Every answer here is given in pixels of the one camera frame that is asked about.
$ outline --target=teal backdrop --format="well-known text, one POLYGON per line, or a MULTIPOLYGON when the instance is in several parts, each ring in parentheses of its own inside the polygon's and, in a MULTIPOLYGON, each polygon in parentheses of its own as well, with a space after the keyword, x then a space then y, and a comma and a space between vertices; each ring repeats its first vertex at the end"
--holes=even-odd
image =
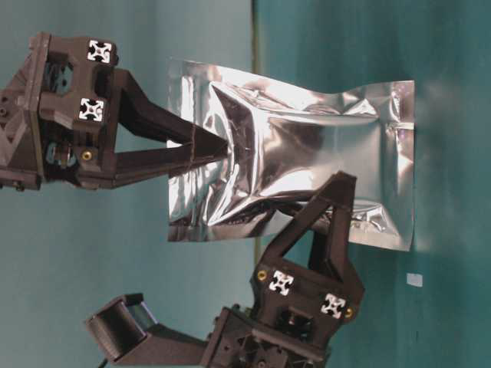
POLYGON ((254 5, 260 74, 322 92, 416 81, 413 248, 352 247, 366 296, 332 340, 328 366, 489 366, 491 2, 254 5), (423 287, 408 285, 408 272, 422 274, 423 287))
MULTIPOLYGON (((86 34, 115 41, 120 66, 165 104, 169 57, 251 69, 250 5, 3 0, 0 86, 24 60, 29 36, 86 34)), ((491 2, 253 5, 261 74, 322 92, 416 81, 414 246, 352 247, 367 293, 356 322, 332 340, 329 366, 488 366, 491 2), (408 272, 422 274, 423 287, 408 285, 408 272)), ((129 134, 118 143, 148 146, 129 134)), ((82 320, 118 294, 143 291, 159 320, 198 337, 223 305, 252 301, 252 241, 166 242, 164 178, 112 192, 3 189, 0 206, 2 367, 95 367, 101 355, 82 320)))
MULTIPOLYGON (((250 2, 2 0, 0 86, 39 31, 114 41, 119 66, 162 105, 170 57, 252 66, 250 2)), ((120 150, 149 147, 120 133, 120 150)), ((142 291, 160 321, 201 338, 223 305, 251 304, 252 240, 167 243, 166 229, 165 178, 0 191, 0 366, 96 368, 102 355, 82 322, 119 294, 142 291)))

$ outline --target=metallic pouch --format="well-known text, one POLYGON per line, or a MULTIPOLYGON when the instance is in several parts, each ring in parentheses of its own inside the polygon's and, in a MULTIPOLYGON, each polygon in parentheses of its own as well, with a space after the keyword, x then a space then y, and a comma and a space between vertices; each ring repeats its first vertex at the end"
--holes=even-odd
MULTIPOLYGON (((170 241, 278 232, 330 175, 343 170, 358 178, 350 241, 409 250, 413 81, 321 94, 175 60, 169 76, 168 108, 229 142, 228 159, 170 178, 170 241)), ((329 217, 326 212, 313 227, 327 232, 329 217)))

